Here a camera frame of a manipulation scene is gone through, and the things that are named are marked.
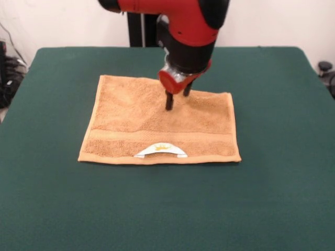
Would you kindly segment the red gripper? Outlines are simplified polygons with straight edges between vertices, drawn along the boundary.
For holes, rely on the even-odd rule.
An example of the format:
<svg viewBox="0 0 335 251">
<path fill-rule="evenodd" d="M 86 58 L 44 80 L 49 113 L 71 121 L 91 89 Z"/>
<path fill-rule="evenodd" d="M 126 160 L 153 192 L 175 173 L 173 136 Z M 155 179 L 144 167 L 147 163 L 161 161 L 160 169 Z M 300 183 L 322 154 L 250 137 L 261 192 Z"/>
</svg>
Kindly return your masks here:
<svg viewBox="0 0 335 251">
<path fill-rule="evenodd" d="M 165 62 L 164 67 L 159 70 L 159 81 L 165 88 L 166 104 L 165 109 L 171 111 L 174 104 L 174 95 L 183 91 L 183 96 L 188 97 L 192 89 L 193 81 L 203 75 L 210 67 L 212 60 L 209 60 L 207 67 L 199 73 L 182 73 Z"/>
</svg>

